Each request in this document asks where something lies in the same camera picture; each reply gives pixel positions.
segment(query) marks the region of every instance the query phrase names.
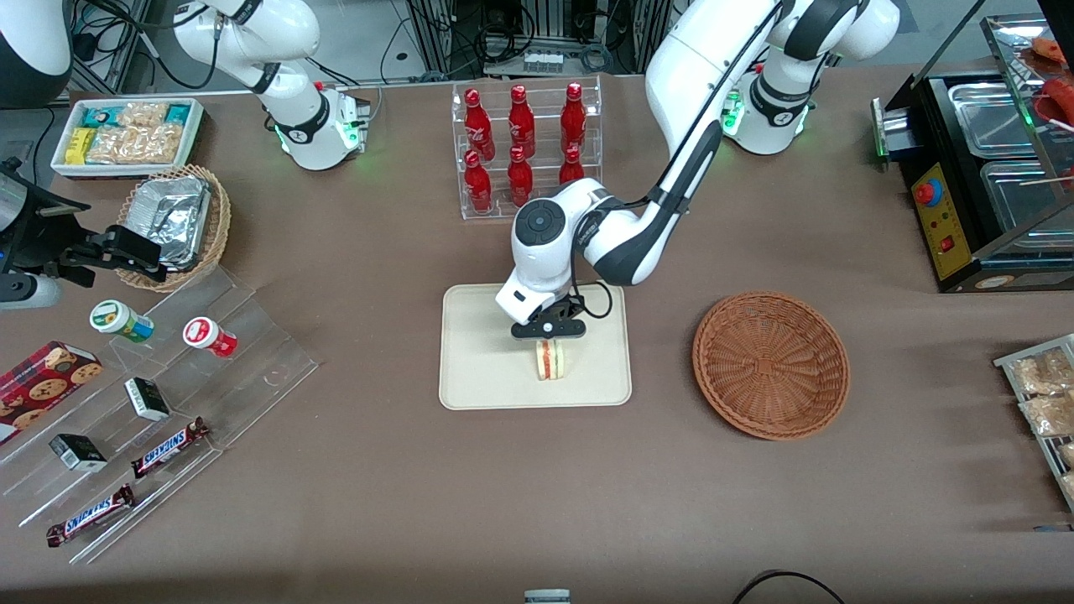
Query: clear acrylic bottle rack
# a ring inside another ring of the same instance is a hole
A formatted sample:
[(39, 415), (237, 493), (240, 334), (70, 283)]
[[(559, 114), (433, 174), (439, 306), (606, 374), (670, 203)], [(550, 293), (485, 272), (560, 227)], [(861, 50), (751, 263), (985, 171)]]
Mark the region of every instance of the clear acrylic bottle rack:
[[(91, 562), (160, 506), (305, 379), (317, 363), (253, 300), (253, 291), (216, 268), (185, 284), (146, 316), (153, 337), (113, 339), (98, 354), (104, 372), (0, 449), (0, 488), (16, 510), (10, 519), (41, 535), (130, 483), (137, 505), (107, 516), (59, 547), (71, 563)], [(238, 337), (226, 359), (183, 342), (182, 330), (207, 316)], [(135, 415), (125, 383), (157, 383), (171, 415)], [(130, 463), (202, 417), (211, 432), (148, 476), (134, 480)], [(48, 442), (59, 433), (89, 436), (108, 460), (96, 474), (68, 470)]]
[[(582, 149), (581, 164), (586, 176), (600, 179), (604, 175), (604, 147), (600, 130), (603, 112), (600, 98), (600, 78), (595, 77), (550, 77), (534, 80), (513, 80), (510, 82), (490, 81), (474, 82), (466, 85), (456, 84), (451, 96), (451, 127), (454, 133), (455, 171), (459, 174), (459, 199), (463, 218), (509, 218), (514, 216), (518, 207), (511, 202), (510, 183), (507, 178), (507, 168), (511, 163), (511, 133), (507, 116), (511, 112), (511, 86), (522, 84), (526, 87), (526, 98), (534, 112), (537, 130), (537, 153), (529, 158), (534, 172), (534, 190), (529, 199), (547, 197), (560, 186), (560, 167), (563, 166), (563, 150), (560, 146), (561, 129), (560, 114), (567, 100), (567, 84), (578, 82), (582, 85), (582, 104), (585, 106), (585, 146)], [(463, 174), (466, 164), (463, 155), (469, 148), (466, 138), (466, 104), (463, 92), (474, 88), (481, 94), (481, 105), (492, 120), (492, 140), (496, 144), (496, 156), (484, 163), (492, 179), (492, 211), (479, 214), (466, 195), (466, 182)]]

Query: small white box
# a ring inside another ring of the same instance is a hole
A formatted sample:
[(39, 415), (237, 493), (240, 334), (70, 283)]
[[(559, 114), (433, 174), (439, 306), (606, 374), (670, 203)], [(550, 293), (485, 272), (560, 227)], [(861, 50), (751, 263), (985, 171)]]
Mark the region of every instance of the small white box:
[[(171, 163), (102, 164), (64, 162), (63, 156), (71, 142), (71, 133), (75, 128), (82, 126), (83, 117), (86, 115), (87, 111), (113, 107), (130, 102), (190, 105), (190, 113), (187, 114), (187, 120), (183, 125), (183, 136), (179, 139), (179, 149), (176, 152), (175, 159)], [(67, 125), (63, 126), (63, 133), (60, 135), (60, 141), (56, 145), (56, 150), (53, 153), (53, 170), (55, 170), (57, 174), (61, 174), (70, 178), (114, 178), (122, 176), (145, 176), (148, 174), (157, 174), (173, 168), (182, 168), (187, 164), (187, 159), (190, 158), (190, 152), (193, 149), (194, 139), (198, 135), (198, 127), (201, 125), (203, 113), (204, 110), (202, 109), (202, 104), (192, 97), (127, 97), (78, 101), (71, 107), (71, 115), (68, 117)]]

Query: tabletop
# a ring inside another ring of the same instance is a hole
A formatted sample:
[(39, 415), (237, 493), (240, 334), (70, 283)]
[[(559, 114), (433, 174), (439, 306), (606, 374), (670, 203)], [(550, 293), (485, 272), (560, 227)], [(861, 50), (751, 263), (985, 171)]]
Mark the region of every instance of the tabletop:
[[(1074, 537), (991, 359), (1074, 331), (1072, 293), (937, 293), (869, 101), (909, 68), (825, 74), (775, 157), (726, 144), (661, 265), (626, 291), (634, 394), (620, 407), (451, 412), (437, 398), (441, 298), (503, 282), (509, 222), (459, 213), (450, 85), (391, 88), (368, 150), (305, 172), (251, 95), (204, 96), (198, 163), (227, 188), (223, 265), (320, 369), (212, 468), (89, 565), (17, 529), (0, 500), (4, 602), (729, 602), (757, 573), (848, 602), (1069, 601)], [(641, 77), (604, 77), (605, 184), (640, 197), (667, 152)], [(360, 91), (359, 96), (375, 92)], [(58, 178), (115, 220), (131, 182)], [(720, 299), (778, 290), (843, 339), (852, 385), (821, 434), (771, 443), (706, 403), (693, 333)], [(114, 274), (0, 315), (0, 366), (49, 340), (103, 347), (86, 310), (159, 297)]]

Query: red soda bottle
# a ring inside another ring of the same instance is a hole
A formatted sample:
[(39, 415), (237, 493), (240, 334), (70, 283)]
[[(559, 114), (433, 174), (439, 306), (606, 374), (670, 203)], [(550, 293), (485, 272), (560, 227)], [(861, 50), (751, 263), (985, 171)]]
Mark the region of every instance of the red soda bottle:
[(463, 95), (466, 101), (466, 138), (470, 148), (480, 154), (484, 161), (496, 157), (496, 145), (492, 142), (492, 121), (481, 106), (481, 95), (469, 88)]
[(560, 114), (560, 128), (563, 130), (563, 153), (567, 153), (571, 144), (578, 148), (585, 146), (585, 107), (582, 106), (582, 85), (577, 82), (567, 85), (567, 103)]
[(579, 163), (582, 152), (578, 149), (578, 145), (570, 145), (567, 147), (567, 153), (565, 153), (564, 156), (566, 160), (560, 168), (560, 184), (566, 185), (571, 181), (584, 178), (585, 171), (582, 170), (582, 164)]
[(537, 152), (537, 132), (534, 126), (534, 112), (526, 102), (526, 87), (511, 87), (511, 113), (507, 116), (511, 127), (511, 144), (519, 145), (526, 157), (533, 157)]
[(481, 166), (481, 158), (476, 150), (467, 150), (463, 159), (466, 161), (466, 172), (463, 173), (466, 196), (470, 198), (475, 212), (485, 214), (492, 211), (492, 181), (489, 179), (489, 172)]
[(534, 171), (526, 162), (526, 154), (521, 145), (511, 147), (511, 166), (507, 169), (507, 178), (511, 182), (511, 201), (516, 207), (522, 207), (529, 201), (534, 190)]

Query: wicker basket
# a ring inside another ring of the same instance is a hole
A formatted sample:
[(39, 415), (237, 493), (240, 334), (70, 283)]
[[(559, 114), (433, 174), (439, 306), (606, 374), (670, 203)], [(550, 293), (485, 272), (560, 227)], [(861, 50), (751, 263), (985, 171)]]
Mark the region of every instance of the wicker basket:
[[(188, 164), (176, 170), (154, 174), (148, 181), (177, 178), (179, 176), (198, 176), (213, 187), (208, 216), (205, 218), (205, 234), (202, 238), (201, 249), (198, 250), (198, 264), (185, 273), (168, 273), (168, 278), (164, 283), (157, 283), (145, 275), (131, 271), (117, 271), (119, 278), (129, 286), (159, 291), (161, 293), (175, 291), (180, 285), (215, 265), (220, 261), (220, 257), (223, 256), (223, 248), (228, 244), (228, 229), (231, 227), (231, 202), (228, 200), (228, 191), (223, 190), (223, 187), (220, 186), (220, 181), (217, 181), (212, 172), (200, 166)], [(133, 199), (134, 191), (132, 190), (127, 196), (127, 203), (119, 211), (120, 225), (127, 221), (127, 213), (130, 212)]]
[(694, 375), (732, 426), (790, 441), (824, 430), (846, 402), (850, 364), (816, 311), (782, 293), (750, 291), (713, 306), (694, 336)]

